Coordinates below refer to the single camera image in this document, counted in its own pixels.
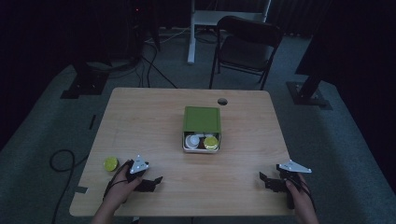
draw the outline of cable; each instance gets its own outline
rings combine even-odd
[[[142,76],[140,76],[138,73],[137,73],[137,69],[135,69],[134,70],[134,72],[136,73],[136,75],[137,75],[137,77],[139,78],[139,85],[137,86],[137,87],[144,87],[144,85],[143,85],[143,74],[145,73],[145,69],[146,69],[146,67],[145,67],[145,64],[144,63],[141,63],[142,64],[142,66],[143,66],[143,70],[142,70]]]
[[[89,65],[89,67],[93,70],[93,71],[98,71],[98,72],[118,72],[118,71],[128,71],[131,68],[135,68],[136,65],[140,62],[140,58],[136,57],[136,58],[132,58],[128,63],[117,66],[117,67],[110,67],[110,68],[98,68],[98,67],[94,67],[92,65]]]
[[[307,184],[305,184],[305,182],[304,181],[301,181],[303,184],[304,184],[304,186],[306,186],[306,188],[308,189],[308,191],[309,192],[311,192],[311,189],[308,187],[308,185]]]
[[[149,45],[150,47],[152,47],[154,49],[154,57],[152,58],[151,62],[149,62],[145,57],[142,56],[142,58],[149,63],[148,75],[147,75],[148,87],[149,87],[149,70],[151,69],[151,66],[153,65],[152,63],[154,63],[154,60],[157,57],[157,49],[148,43],[145,43],[145,44]]]
[[[69,154],[71,155],[71,157],[72,157],[72,165],[71,165],[69,168],[66,168],[66,169],[58,169],[58,168],[56,168],[56,167],[53,165],[53,159],[55,158],[55,156],[59,155],[59,154],[62,153],[62,152],[67,152],[67,153],[69,153]],[[58,202],[56,203],[55,210],[54,210],[53,216],[52,216],[52,222],[51,222],[52,224],[55,223],[56,215],[57,215],[58,210],[59,210],[59,206],[60,206],[60,204],[61,204],[62,198],[64,197],[64,194],[66,193],[67,188],[69,187],[70,181],[71,181],[72,176],[73,176],[73,173],[74,173],[74,169],[75,169],[77,166],[79,166],[80,164],[82,164],[82,163],[83,163],[85,160],[87,160],[87,159],[88,159],[88,155],[85,156],[81,161],[79,161],[78,163],[76,163],[75,155],[74,155],[73,151],[71,151],[71,150],[69,150],[69,149],[60,149],[60,150],[54,152],[54,153],[51,155],[51,157],[50,157],[50,159],[49,159],[49,166],[50,166],[50,168],[51,168],[52,170],[54,170],[54,171],[57,172],[57,173],[63,173],[63,172],[70,171],[70,174],[69,174],[69,177],[68,177],[68,179],[67,179],[66,185],[64,186],[64,191],[62,192],[61,197],[59,198]]]
[[[110,75],[108,76],[108,79],[126,77],[126,76],[132,74],[133,72],[136,72],[137,67],[139,66],[140,63],[141,63],[141,59],[139,58],[137,64],[134,66],[134,68],[129,69],[129,70],[125,70],[125,71],[121,71],[121,72],[126,72],[125,74],[122,74],[122,75],[120,75],[121,72],[115,73],[115,74],[110,74]]]
[[[312,205],[314,206],[314,209],[315,209],[315,212],[317,211],[317,207],[315,206],[315,202],[314,202],[314,199],[312,198],[312,195],[311,195],[311,193],[307,190],[307,189],[305,189],[305,188],[303,188],[303,186],[302,185],[300,185],[299,183],[297,183],[297,181],[295,181],[295,180],[293,180],[292,178],[287,178],[290,182],[292,182],[295,186],[297,186],[298,188],[300,188],[300,189],[302,189],[303,191],[304,191],[304,193],[306,193],[306,195],[308,195],[308,197],[309,197],[309,199],[311,200],[311,203],[312,203]]]
[[[204,43],[204,44],[217,44],[217,43],[218,43],[217,40],[207,40],[207,39],[198,37],[198,34],[200,34],[200,32],[196,33],[195,39],[196,39],[197,41],[201,42],[201,43]],[[211,31],[208,31],[208,30],[206,30],[205,33],[201,33],[201,35],[204,35],[204,34],[213,35],[215,38],[218,37],[217,34],[216,34],[215,32],[211,32]]]
[[[165,43],[166,41],[168,41],[168,40],[170,40],[170,39],[172,39],[172,38],[175,38],[175,37],[178,36],[178,35],[184,34],[189,28],[190,28],[190,26],[187,27],[187,28],[185,28],[184,30],[182,30],[181,32],[179,32],[179,33],[177,33],[177,34],[171,35],[171,36],[169,36],[167,39],[165,39],[165,40],[163,40],[163,41],[160,41],[160,43],[161,43],[161,44],[162,44],[162,43]],[[146,43],[149,43],[149,44],[153,44],[154,42],[152,42],[151,40],[152,40],[152,38],[146,40],[145,42],[146,42]]]
[[[145,58],[144,56],[142,56],[142,59],[149,63],[148,76],[147,76],[148,87],[150,88],[150,85],[149,85],[149,70],[150,70],[151,66],[153,66],[153,67],[160,73],[160,75],[161,75],[163,78],[165,78],[173,87],[175,87],[175,89],[177,89],[177,86],[176,86],[169,78],[167,78],[167,77],[160,71],[160,69],[158,69],[158,68],[153,64],[155,58],[157,57],[157,49],[156,49],[154,46],[152,46],[152,45],[150,45],[150,44],[148,44],[148,43],[145,43],[145,44],[146,44],[146,45],[149,45],[150,47],[152,47],[152,48],[154,49],[154,53],[155,53],[153,59],[151,60],[151,62],[150,62],[147,58]]]
[[[104,199],[104,198],[106,197],[106,195],[108,194],[108,191],[109,191],[111,188],[113,188],[113,186],[115,186],[116,184],[119,184],[119,183],[128,181],[128,180],[121,180],[121,181],[118,181],[118,182],[116,182],[116,183],[113,183],[114,180],[116,179],[116,176],[120,173],[120,171],[121,171],[126,165],[128,165],[128,162],[125,162],[125,163],[117,170],[117,172],[113,175],[113,177],[111,178],[111,180],[108,182],[107,187],[106,187],[106,190],[105,190],[105,194],[103,195],[103,199]]]

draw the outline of chair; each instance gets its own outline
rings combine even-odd
[[[220,73],[220,67],[227,67],[261,76],[259,83],[262,83],[260,88],[262,90],[283,37],[280,29],[270,23],[250,21],[235,16],[223,17],[219,20],[216,29],[218,41],[209,89],[212,89],[217,64],[218,73]],[[222,44],[221,30],[229,34]]]

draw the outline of human hand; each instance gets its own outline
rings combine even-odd
[[[110,205],[117,210],[122,203],[128,199],[132,191],[142,182],[142,177],[137,177],[131,183],[128,183],[125,174],[128,172],[128,166],[124,165],[113,180],[113,186],[108,190],[103,203]]]
[[[116,210],[124,203],[132,191],[142,182],[142,177],[137,177],[131,183],[126,179],[128,166],[123,166],[113,180],[113,186],[108,190],[102,204],[92,219],[92,224],[111,223]]]
[[[301,187],[309,193],[309,189],[305,184],[305,179],[301,174],[298,175],[302,181]],[[303,189],[300,189],[300,191],[297,190],[289,180],[286,181],[286,187],[289,189],[294,200],[294,209],[297,221],[301,224],[319,224],[314,205],[312,204],[311,198],[308,194]]]

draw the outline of white desk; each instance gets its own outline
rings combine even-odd
[[[236,16],[253,21],[265,21],[270,3],[271,0],[268,1],[262,13],[254,13],[195,10],[195,0],[191,0],[191,37],[188,63],[193,64],[195,61],[195,25],[216,25],[218,21],[225,16]]]

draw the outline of tabletop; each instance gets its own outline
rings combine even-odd
[[[218,99],[227,100],[219,105]],[[221,143],[216,154],[186,153],[182,147],[185,106],[218,107]],[[264,187],[259,172],[278,178],[288,161],[271,97],[266,91],[116,88],[109,99],[70,206],[73,216],[93,216],[120,163],[141,155],[143,177],[163,176],[154,192],[133,192],[116,216],[198,217],[291,215],[286,194]]]

